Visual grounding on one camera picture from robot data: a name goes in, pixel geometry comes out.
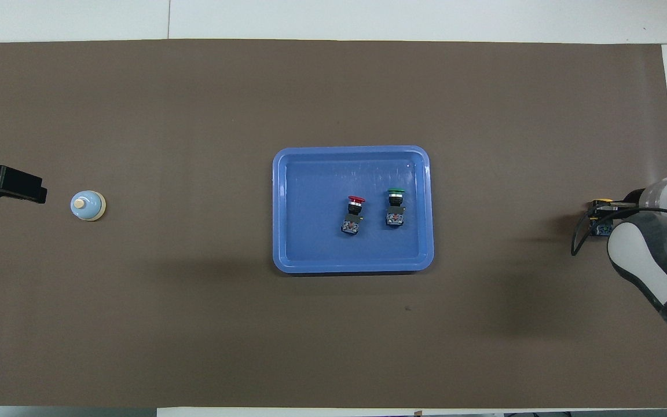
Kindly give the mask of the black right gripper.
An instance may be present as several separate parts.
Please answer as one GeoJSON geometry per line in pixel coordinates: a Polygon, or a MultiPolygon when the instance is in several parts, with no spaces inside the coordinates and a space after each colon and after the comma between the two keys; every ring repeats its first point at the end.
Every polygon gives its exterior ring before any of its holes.
{"type": "Polygon", "coordinates": [[[610,214],[612,221],[623,220],[640,211],[640,206],[632,202],[611,202],[613,209],[610,214]]]}

